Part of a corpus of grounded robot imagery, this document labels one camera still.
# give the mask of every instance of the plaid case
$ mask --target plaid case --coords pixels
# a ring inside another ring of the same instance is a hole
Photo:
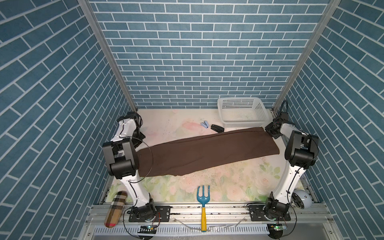
[[[107,216],[104,221],[106,227],[114,227],[119,221],[122,209],[124,208],[125,200],[127,199],[127,192],[120,191],[116,193],[111,206],[109,207]]]

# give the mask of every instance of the metal post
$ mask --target metal post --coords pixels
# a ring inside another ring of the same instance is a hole
[[[335,12],[336,8],[339,6],[341,0],[330,0],[327,7],[324,10],[323,15],[320,18],[319,23],[316,25],[315,29],[313,30],[313,33],[311,37],[309,38],[307,45],[305,46],[303,53],[300,55],[299,59],[297,60],[296,65],[293,67],[292,72],[290,76],[288,77],[287,82],[285,83],[283,89],[281,90],[281,93],[279,97],[277,98],[276,102],[274,103],[272,110],[274,112],[277,112],[281,103],[285,99],[285,96],[288,94],[289,89],[292,87],[293,83],[295,82],[297,76],[299,75],[301,69],[303,68],[305,62],[308,59],[308,56],[311,54],[312,49],[315,47],[317,41],[319,40],[321,34],[323,33],[325,27],[327,26],[329,20],[331,19],[333,13]]]
[[[137,107],[135,105],[135,102],[133,101],[133,99],[132,99],[132,97],[128,91],[128,88],[127,88],[127,85],[125,84],[124,78],[121,75],[121,72],[118,68],[118,65],[115,61],[115,58],[113,57],[111,49],[109,48],[108,43],[107,43],[107,41],[103,35],[103,32],[101,31],[100,25],[96,19],[96,16],[92,10],[92,7],[91,7],[89,1],[88,0],[78,0],[78,2],[80,4],[82,11],[84,12],[86,19],[88,20],[89,25],[91,26],[91,29],[92,29],[99,45],[100,45],[102,51],[104,52],[104,55],[105,55],[105,57],[109,63],[109,66],[111,67],[112,72],[114,73],[116,80],[119,83],[125,98],[127,99],[129,105],[131,106],[132,111],[136,112]]]

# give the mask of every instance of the wall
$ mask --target wall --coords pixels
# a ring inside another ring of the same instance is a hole
[[[272,107],[329,0],[91,0],[139,108]]]
[[[383,239],[383,12],[384,1],[342,0],[287,97],[321,139],[308,176],[345,239]]]
[[[0,11],[0,239],[72,239],[127,104],[76,0]]]

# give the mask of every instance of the blue clip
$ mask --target blue clip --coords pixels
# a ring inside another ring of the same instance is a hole
[[[204,122],[202,122],[202,123],[200,123],[203,127],[205,127],[205,128],[208,128],[209,127],[209,124],[208,124],[208,122],[207,121],[204,121]]]

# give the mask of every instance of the yellow handle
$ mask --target yellow handle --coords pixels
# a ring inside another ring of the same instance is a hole
[[[205,216],[205,207],[201,209],[201,231],[207,231],[207,218]]]

